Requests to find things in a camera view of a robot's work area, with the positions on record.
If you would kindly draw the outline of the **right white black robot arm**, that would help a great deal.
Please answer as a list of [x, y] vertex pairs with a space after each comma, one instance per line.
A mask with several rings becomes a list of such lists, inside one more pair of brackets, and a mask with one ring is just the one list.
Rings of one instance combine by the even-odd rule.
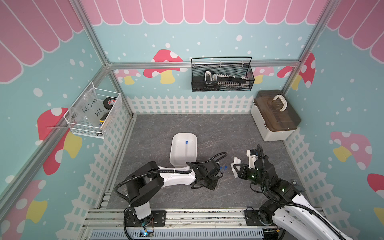
[[294, 185], [279, 178], [266, 156], [249, 156], [248, 164], [235, 157], [231, 167], [237, 178], [259, 186], [268, 199], [259, 210], [246, 210], [247, 220], [265, 226], [276, 225], [298, 240], [350, 239], [323, 217]]

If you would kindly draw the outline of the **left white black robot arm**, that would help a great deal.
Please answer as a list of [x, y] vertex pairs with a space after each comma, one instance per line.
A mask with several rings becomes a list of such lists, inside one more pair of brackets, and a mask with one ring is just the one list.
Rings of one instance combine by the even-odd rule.
[[186, 162], [182, 168], [163, 168], [151, 161], [118, 183], [113, 192], [129, 204], [139, 221], [149, 220], [153, 217], [150, 200], [162, 188], [185, 185], [215, 190], [223, 177], [219, 161], [226, 156], [221, 152], [202, 162]]

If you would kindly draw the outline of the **white plastic tray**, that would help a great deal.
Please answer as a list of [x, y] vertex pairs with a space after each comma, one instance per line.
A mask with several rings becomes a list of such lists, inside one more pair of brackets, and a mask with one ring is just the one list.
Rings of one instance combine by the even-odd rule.
[[[189, 141], [189, 159], [185, 159], [185, 141]], [[175, 168], [187, 166], [187, 162], [197, 160], [197, 136], [192, 133], [178, 133], [174, 135], [170, 153], [170, 163]]]

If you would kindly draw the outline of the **brown lidded storage box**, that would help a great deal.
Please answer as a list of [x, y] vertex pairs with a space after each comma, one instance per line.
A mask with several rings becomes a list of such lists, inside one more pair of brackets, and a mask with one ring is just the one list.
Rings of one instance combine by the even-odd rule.
[[302, 121], [280, 90], [259, 91], [251, 115], [265, 142], [286, 140]]

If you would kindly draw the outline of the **socket wrench set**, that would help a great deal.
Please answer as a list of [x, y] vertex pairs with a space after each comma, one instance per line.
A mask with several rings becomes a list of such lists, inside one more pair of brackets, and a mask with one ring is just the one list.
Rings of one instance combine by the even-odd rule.
[[249, 89], [250, 81], [245, 76], [237, 78], [235, 75], [217, 74], [205, 71], [203, 74], [206, 87], [230, 88], [230, 89]]

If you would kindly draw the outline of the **black tape roll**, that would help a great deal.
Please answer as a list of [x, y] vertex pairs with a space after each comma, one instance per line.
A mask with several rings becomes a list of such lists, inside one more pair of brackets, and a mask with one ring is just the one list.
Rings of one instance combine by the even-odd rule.
[[116, 103], [117, 99], [116, 98], [105, 98], [103, 100], [103, 105], [107, 110], [111, 110]]

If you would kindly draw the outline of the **clear plastic label bag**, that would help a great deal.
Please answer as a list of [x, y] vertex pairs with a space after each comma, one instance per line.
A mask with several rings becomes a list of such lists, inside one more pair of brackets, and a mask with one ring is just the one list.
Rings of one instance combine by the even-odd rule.
[[101, 107], [94, 94], [84, 91], [72, 107], [74, 122], [88, 126], [98, 126], [100, 124], [99, 108]]

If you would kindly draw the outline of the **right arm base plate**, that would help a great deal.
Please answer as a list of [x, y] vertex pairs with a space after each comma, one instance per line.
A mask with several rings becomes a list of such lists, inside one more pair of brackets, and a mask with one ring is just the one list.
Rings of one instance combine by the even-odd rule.
[[277, 225], [274, 220], [282, 223], [288, 216], [284, 212], [276, 214], [270, 213], [266, 210], [255, 210], [253, 208], [247, 208], [244, 210], [245, 220], [248, 227], [260, 227], [260, 228], [275, 228]]

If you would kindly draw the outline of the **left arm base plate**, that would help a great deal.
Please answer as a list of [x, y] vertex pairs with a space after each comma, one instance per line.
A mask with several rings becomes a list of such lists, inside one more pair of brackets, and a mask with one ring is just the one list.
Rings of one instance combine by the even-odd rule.
[[166, 211], [152, 211], [148, 217], [139, 220], [136, 214], [128, 210], [125, 212], [124, 223], [126, 227], [164, 227], [166, 216]]

